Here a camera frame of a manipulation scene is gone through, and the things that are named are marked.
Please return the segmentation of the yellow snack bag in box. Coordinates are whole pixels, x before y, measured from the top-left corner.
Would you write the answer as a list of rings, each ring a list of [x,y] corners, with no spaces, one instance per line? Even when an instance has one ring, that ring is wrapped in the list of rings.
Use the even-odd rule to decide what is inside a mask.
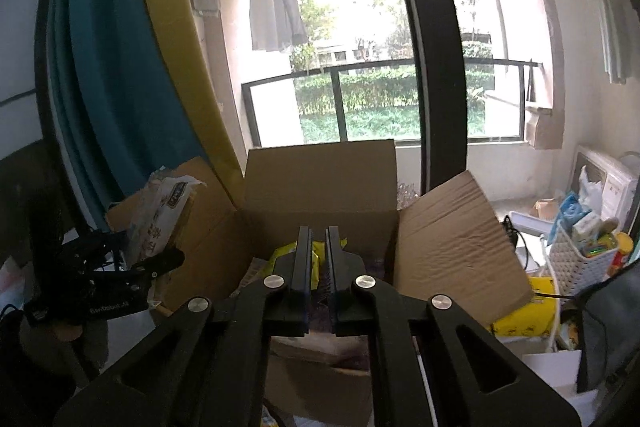
[[[296,251],[297,243],[291,243],[285,246],[281,246],[273,251],[270,259],[262,270],[262,277],[271,275],[274,271],[276,261],[289,254],[294,254]],[[326,253],[324,252],[324,244],[321,242],[312,242],[312,267],[311,267],[311,289],[315,291],[320,284],[320,268],[326,262]]]

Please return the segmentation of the brown cardboard box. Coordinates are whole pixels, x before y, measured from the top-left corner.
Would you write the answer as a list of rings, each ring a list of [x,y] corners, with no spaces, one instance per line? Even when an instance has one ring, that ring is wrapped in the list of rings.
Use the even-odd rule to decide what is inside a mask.
[[[532,298],[528,278],[486,196],[462,172],[397,206],[392,141],[258,148],[235,206],[207,183],[186,226],[186,269],[170,315],[109,371],[110,426],[255,426],[265,403],[341,426],[521,426],[548,393],[489,332]],[[242,286],[255,258],[300,227],[323,242],[340,230],[364,274],[370,371],[272,354],[273,288]]]

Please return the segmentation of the teal curtain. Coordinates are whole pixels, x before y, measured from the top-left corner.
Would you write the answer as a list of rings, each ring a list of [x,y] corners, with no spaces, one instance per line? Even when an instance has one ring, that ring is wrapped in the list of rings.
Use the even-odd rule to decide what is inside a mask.
[[[145,0],[49,0],[47,56],[64,164],[97,228],[152,172],[204,156]]]

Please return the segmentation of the yellow snack bag on floor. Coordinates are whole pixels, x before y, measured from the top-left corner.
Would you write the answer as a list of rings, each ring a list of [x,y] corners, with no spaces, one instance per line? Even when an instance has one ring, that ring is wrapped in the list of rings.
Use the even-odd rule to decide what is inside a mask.
[[[544,337],[551,333],[556,312],[554,280],[531,277],[529,283],[534,291],[530,303],[491,324],[491,332],[498,337]]]

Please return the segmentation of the white lattice plastic basket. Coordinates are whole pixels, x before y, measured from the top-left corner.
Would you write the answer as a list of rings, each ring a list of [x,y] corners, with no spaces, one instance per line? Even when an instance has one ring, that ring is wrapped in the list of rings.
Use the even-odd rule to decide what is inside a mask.
[[[552,277],[559,291],[574,296],[584,289],[601,283],[617,253],[618,242],[611,239],[611,247],[593,257],[585,257],[562,228],[557,228],[548,251]]]

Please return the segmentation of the black balcony railing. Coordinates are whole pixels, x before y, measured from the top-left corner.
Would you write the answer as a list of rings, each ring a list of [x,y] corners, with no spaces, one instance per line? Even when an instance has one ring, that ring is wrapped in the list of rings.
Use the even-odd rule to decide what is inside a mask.
[[[464,64],[469,142],[523,141],[541,65],[492,57],[468,57]],[[256,147],[421,139],[410,58],[290,72],[244,83],[241,91]]]

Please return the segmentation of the white air conditioner unit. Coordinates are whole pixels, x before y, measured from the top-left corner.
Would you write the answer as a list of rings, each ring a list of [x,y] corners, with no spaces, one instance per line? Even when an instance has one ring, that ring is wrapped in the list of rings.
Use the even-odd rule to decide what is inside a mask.
[[[582,196],[596,188],[601,218],[616,218],[622,231],[630,229],[636,213],[638,181],[639,167],[629,167],[620,159],[585,145],[576,147],[568,188]]]

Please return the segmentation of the yellow curtain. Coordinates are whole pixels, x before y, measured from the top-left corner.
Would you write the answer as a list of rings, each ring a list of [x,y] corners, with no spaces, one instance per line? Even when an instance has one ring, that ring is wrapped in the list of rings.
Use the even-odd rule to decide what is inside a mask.
[[[145,0],[160,53],[209,165],[232,202],[239,204],[244,178],[218,107],[202,54],[190,0]]]

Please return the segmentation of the black window frame post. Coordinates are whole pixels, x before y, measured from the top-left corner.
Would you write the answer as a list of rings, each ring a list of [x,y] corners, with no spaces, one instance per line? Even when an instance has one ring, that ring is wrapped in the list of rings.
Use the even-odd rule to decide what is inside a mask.
[[[423,194],[466,169],[468,106],[454,0],[405,0],[421,129]]]

